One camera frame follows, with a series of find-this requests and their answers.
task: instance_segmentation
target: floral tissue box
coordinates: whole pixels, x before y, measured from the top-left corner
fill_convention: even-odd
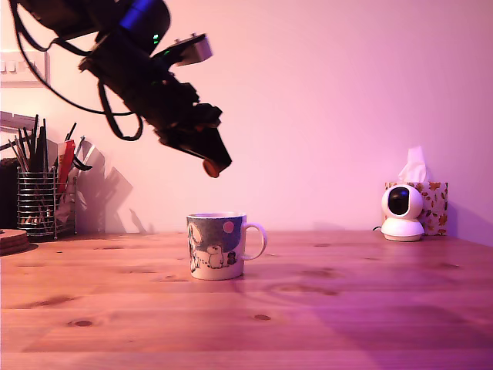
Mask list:
[[[385,190],[399,183],[385,183]],[[448,183],[406,183],[423,196],[423,210],[418,217],[424,235],[447,235]]]

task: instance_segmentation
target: security camera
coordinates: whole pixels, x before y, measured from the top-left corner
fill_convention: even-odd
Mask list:
[[[395,185],[384,193],[382,209],[388,219],[381,232],[390,241],[419,241],[424,229],[418,221],[423,197],[409,185]]]

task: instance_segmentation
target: tissue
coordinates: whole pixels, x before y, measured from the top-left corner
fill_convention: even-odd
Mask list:
[[[402,183],[424,183],[428,181],[423,149],[420,146],[410,148],[407,152],[407,163],[399,173]]]

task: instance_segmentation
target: mug handle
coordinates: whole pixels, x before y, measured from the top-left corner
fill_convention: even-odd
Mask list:
[[[262,234],[262,249],[260,250],[260,252],[256,256],[248,256],[246,254],[242,255],[241,256],[241,259],[244,260],[244,261],[250,261],[250,260],[254,260],[255,258],[260,257],[260,255],[263,253],[263,251],[265,251],[265,247],[267,246],[267,233],[263,229],[263,227],[260,226],[259,224],[244,224],[242,226],[241,232],[242,233],[245,233],[244,234],[245,235],[245,238],[247,237],[247,233],[246,232],[247,232],[247,229],[249,227],[255,227]]]

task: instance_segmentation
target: cable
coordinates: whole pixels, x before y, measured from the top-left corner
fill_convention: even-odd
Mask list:
[[[57,45],[60,45],[61,47],[63,47],[65,50],[73,52],[74,54],[76,54],[78,56],[88,56],[91,53],[91,52],[87,52],[85,50],[81,50],[78,47],[76,47],[75,45],[72,45],[70,42],[67,42],[66,40],[61,39],[59,37],[53,39],[49,43],[48,47],[43,48],[41,45],[39,45],[32,38],[32,36],[29,34],[28,30],[25,28],[24,23],[22,23],[21,17],[18,15],[18,12],[17,12],[17,4],[15,5],[14,18],[17,20],[17,27],[19,28],[19,31],[24,36],[24,38],[29,43],[29,45],[31,45],[34,49],[36,49],[40,52],[47,52],[49,50],[49,48],[52,47],[53,44],[57,44]]]
[[[108,99],[106,98],[105,84],[102,80],[98,81],[98,90],[102,108],[105,110],[106,119],[108,120],[109,127],[111,127],[113,133],[125,141],[135,141],[140,139],[144,130],[142,118],[136,113],[137,119],[139,120],[139,129],[137,130],[137,133],[134,136],[124,136],[122,131],[120,131],[118,123],[116,123],[115,117],[111,111],[111,107],[109,106]]]
[[[60,99],[62,99],[63,101],[65,101],[66,103],[76,107],[76,108],[79,108],[81,110],[85,110],[86,112],[90,112],[90,113],[95,113],[95,114],[104,114],[106,115],[106,113],[104,111],[100,111],[100,110],[95,110],[95,109],[91,109],[91,108],[87,108],[85,106],[81,106],[77,103],[74,103],[72,100],[69,100],[67,98],[65,98],[61,93],[59,93],[58,91],[56,91],[55,89],[53,89],[38,73],[38,71],[36,71],[36,68],[31,64],[31,62],[29,61],[29,58],[28,56],[25,54],[25,51],[24,51],[24,48],[22,47],[22,41],[21,41],[21,31],[19,31],[19,28],[21,29],[24,29],[24,25],[22,24],[22,20],[20,19],[19,17],[19,14],[17,12],[17,1],[16,0],[9,0],[8,2],[10,4],[10,10],[12,12],[12,17],[14,18],[14,28],[15,28],[15,38],[17,39],[17,45],[18,45],[18,48],[22,54],[22,56],[24,57],[24,60],[26,61],[26,63],[28,64],[28,67],[29,69],[31,70],[31,72],[36,76],[36,78],[39,80],[40,83],[42,83],[45,87],[47,87],[52,93],[54,93],[55,95],[57,95]],[[133,112],[125,112],[125,113],[112,113],[114,116],[129,116],[131,114],[133,114]]]

